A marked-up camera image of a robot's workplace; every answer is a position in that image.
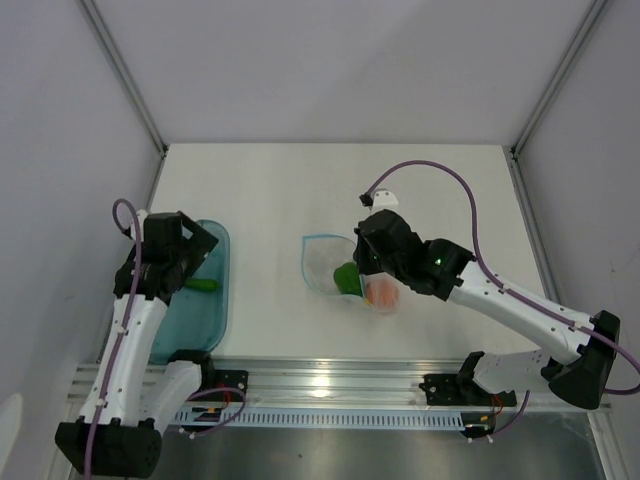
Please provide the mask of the green toy bell pepper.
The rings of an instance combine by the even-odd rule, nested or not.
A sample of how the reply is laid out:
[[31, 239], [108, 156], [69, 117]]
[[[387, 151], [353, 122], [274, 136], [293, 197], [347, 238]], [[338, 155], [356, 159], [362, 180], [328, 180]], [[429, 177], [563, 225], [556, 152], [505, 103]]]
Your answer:
[[333, 281], [341, 295], [363, 296], [360, 274], [355, 263], [345, 262], [336, 268]]

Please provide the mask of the green toy chili pepper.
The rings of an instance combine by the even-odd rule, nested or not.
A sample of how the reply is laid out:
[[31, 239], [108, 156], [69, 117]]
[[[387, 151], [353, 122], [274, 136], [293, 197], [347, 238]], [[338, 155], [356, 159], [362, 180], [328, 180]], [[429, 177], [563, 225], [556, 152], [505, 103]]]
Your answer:
[[204, 278], [189, 278], [185, 281], [184, 287], [205, 293], [216, 292], [220, 288], [219, 283], [215, 279]]

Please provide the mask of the orange toy fruit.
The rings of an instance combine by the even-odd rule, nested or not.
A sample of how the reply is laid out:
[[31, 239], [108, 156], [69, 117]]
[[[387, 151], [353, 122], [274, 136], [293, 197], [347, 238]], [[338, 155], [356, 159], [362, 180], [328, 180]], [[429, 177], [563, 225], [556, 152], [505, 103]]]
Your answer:
[[368, 304], [379, 312], [389, 313], [398, 308], [400, 291], [392, 280], [374, 279], [365, 287], [365, 298]]

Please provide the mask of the clear zip top bag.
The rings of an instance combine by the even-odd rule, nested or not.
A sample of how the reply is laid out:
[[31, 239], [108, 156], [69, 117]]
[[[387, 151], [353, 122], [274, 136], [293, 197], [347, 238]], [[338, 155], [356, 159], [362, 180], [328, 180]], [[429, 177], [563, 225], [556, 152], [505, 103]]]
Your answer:
[[356, 243], [335, 234], [302, 237], [301, 273], [314, 293], [360, 301], [379, 314], [389, 315], [400, 306], [399, 283], [387, 273], [365, 274], [353, 259]]

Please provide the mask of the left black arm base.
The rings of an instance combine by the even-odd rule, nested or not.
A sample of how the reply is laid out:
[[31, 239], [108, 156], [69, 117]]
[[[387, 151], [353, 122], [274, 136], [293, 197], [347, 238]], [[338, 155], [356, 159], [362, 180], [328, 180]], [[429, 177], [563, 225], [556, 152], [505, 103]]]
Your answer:
[[190, 401], [234, 403], [241, 402], [237, 390], [247, 392], [247, 370], [216, 370], [203, 380], [201, 387], [189, 397]]

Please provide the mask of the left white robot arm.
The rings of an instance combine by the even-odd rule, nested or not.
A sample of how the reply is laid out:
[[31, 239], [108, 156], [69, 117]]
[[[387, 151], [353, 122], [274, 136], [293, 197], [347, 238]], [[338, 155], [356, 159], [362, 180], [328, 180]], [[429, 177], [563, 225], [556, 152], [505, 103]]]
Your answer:
[[230, 238], [219, 223], [182, 212], [144, 215], [125, 234], [134, 244], [115, 274], [103, 360], [55, 444], [80, 474], [146, 479], [172, 416], [189, 396], [216, 390], [209, 353], [224, 334], [227, 302], [207, 303], [187, 282], [211, 276], [224, 284]]

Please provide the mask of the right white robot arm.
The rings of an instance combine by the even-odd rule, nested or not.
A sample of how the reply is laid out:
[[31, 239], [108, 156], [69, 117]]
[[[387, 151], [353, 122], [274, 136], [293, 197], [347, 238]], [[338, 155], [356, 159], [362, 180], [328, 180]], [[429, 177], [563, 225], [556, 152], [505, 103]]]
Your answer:
[[354, 259], [365, 275], [385, 273], [417, 294], [479, 312], [536, 345], [496, 355], [470, 353], [454, 375], [454, 405], [506, 405], [518, 391], [555, 394], [585, 410], [599, 407], [619, 337], [619, 319], [570, 311], [513, 284], [494, 283], [471, 251], [438, 238], [421, 240], [397, 213], [384, 209], [360, 221]]

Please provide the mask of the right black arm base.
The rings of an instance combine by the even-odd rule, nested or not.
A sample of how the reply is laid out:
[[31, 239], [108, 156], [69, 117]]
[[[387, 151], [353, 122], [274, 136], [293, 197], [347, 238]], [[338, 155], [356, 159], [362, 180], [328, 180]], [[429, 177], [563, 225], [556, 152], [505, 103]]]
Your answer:
[[418, 388], [425, 394], [430, 406], [515, 407], [513, 391], [489, 393], [472, 380], [457, 374], [431, 373], [422, 377]]

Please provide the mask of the teal plastic tray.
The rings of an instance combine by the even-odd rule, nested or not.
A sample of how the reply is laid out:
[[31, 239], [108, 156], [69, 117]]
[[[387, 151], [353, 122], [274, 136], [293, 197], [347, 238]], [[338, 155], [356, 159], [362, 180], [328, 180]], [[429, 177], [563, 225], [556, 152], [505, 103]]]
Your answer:
[[149, 362], [168, 363], [177, 350], [211, 352], [226, 332], [229, 304], [231, 242], [225, 227], [213, 220], [198, 222], [219, 238], [219, 244], [192, 278], [215, 279], [220, 288], [205, 293], [183, 288], [172, 296], [154, 338]]

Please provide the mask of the right aluminium frame post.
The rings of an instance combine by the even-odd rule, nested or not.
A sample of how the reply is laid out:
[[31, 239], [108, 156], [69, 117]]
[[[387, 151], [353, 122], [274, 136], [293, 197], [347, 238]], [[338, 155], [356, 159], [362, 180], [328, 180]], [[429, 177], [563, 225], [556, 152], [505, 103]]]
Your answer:
[[611, 5], [612, 1], [610, 0], [594, 0], [589, 3], [586, 13], [571, 35], [569, 43], [564, 48], [551, 76], [510, 148], [511, 157], [515, 161], [519, 160], [545, 115], [561, 93]]

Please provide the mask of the aluminium frame post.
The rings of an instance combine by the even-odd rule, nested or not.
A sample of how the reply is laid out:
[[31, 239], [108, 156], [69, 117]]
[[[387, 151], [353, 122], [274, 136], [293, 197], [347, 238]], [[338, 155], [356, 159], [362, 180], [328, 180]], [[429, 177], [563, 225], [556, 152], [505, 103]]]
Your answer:
[[142, 125], [147, 137], [160, 158], [163, 158], [168, 150], [159, 128], [153, 119], [147, 103], [140, 91], [136, 80], [113, 36], [98, 3], [93, 0], [78, 0], [79, 7], [90, 31], [101, 49], [103, 56], [109, 64], [116, 81], [120, 85], [129, 105], [138, 121]]
[[569, 43], [564, 48], [551, 76], [510, 148], [511, 157], [515, 161], [519, 160], [545, 115], [561, 93], [611, 5], [612, 1], [610, 0], [594, 0], [589, 3], [586, 13], [571, 35]]

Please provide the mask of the aluminium mounting rail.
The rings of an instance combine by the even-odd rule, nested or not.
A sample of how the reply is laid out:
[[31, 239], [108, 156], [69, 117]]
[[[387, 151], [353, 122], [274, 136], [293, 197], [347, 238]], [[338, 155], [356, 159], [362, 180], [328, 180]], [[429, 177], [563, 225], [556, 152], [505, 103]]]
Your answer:
[[410, 410], [427, 406], [423, 376], [454, 373], [459, 360], [215, 357], [218, 370], [248, 372], [248, 403], [264, 408]]

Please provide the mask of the left aluminium frame post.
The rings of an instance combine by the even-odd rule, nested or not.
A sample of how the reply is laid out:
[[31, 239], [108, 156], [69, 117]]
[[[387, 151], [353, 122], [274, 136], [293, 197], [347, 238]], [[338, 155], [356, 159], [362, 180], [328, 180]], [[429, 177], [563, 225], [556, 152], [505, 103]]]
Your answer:
[[103, 56], [109, 64], [116, 81], [120, 85], [129, 105], [138, 121], [142, 125], [147, 137], [160, 158], [163, 158], [168, 150], [159, 128], [153, 119], [147, 103], [140, 91], [136, 80], [113, 36], [98, 3], [93, 0], [78, 0], [79, 7], [90, 31], [101, 49]]

